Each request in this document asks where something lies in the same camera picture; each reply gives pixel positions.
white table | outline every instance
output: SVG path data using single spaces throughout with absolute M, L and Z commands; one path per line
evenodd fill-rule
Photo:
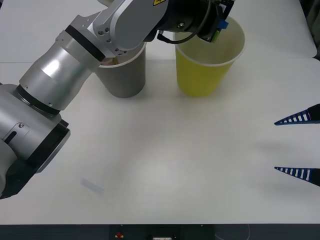
M 34 62 L 76 15 L 104 8 L 96 0 L 5 1 L 0 10 L 0 63 Z M 257 53 L 285 58 L 317 54 L 299 0 L 236 0 L 230 15 L 244 27 L 248 48 Z M 158 40 L 147 49 L 150 60 L 175 58 L 174 46 Z
M 0 224 L 320 223 L 320 189 L 274 170 L 320 168 L 319 126 L 273 125 L 320 102 L 319 62 L 294 47 L 272 56 L 253 34 L 208 98 L 178 90 L 175 61 L 163 60 L 172 49 L 150 57 L 157 43 L 134 98 L 111 96 L 92 74 L 62 112 L 70 139 L 0 201 Z M 18 84 L 30 65 L 0 63 L 0 81 Z

metal bolt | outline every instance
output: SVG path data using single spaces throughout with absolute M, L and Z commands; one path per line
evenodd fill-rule
M 184 25 L 185 25 L 184 22 L 180 22 L 176 27 L 177 27 L 178 29 L 180 29 L 180 28 L 183 28 Z

